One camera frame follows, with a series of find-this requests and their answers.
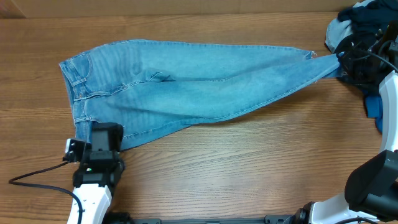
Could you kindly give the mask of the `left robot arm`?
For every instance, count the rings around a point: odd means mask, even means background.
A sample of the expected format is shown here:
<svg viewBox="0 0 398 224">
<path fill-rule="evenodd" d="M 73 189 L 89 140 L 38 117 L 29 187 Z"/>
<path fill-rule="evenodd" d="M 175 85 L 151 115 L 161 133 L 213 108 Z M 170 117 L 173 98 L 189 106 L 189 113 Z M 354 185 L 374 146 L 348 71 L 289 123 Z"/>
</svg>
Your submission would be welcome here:
<svg viewBox="0 0 398 224">
<path fill-rule="evenodd" d="M 125 170 L 119 155 L 123 132 L 118 123 L 98 123 L 92 126 L 90 142 L 66 141 L 63 160 L 79 163 L 72 178 L 74 198 L 68 224 L 103 222 Z"/>
</svg>

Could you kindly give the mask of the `light blue denim jeans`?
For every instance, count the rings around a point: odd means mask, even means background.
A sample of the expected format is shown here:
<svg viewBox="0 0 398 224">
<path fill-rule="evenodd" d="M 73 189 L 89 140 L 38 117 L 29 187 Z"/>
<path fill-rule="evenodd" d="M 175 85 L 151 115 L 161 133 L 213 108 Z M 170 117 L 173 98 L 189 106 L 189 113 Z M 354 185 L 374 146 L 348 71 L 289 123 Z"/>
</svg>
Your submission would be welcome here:
<svg viewBox="0 0 398 224">
<path fill-rule="evenodd" d="M 91 141 L 92 125 L 118 123 L 125 150 L 250 113 L 337 77 L 340 65 L 336 55 L 293 47 L 133 39 L 82 52 L 60 69 L 75 136 Z"/>
</svg>

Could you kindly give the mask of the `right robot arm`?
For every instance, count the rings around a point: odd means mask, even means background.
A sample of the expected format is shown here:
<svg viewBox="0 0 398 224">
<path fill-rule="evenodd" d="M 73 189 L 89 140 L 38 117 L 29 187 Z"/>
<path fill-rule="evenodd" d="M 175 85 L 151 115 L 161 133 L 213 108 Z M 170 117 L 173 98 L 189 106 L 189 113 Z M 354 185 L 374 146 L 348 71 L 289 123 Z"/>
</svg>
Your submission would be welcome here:
<svg viewBox="0 0 398 224">
<path fill-rule="evenodd" d="M 322 202 L 309 202 L 293 215 L 264 223 L 378 223 L 397 220 L 397 21 L 376 34 L 369 48 L 360 42 L 337 55 L 342 80 L 377 93 L 382 103 L 379 153 L 352 171 L 345 190 Z"/>
</svg>

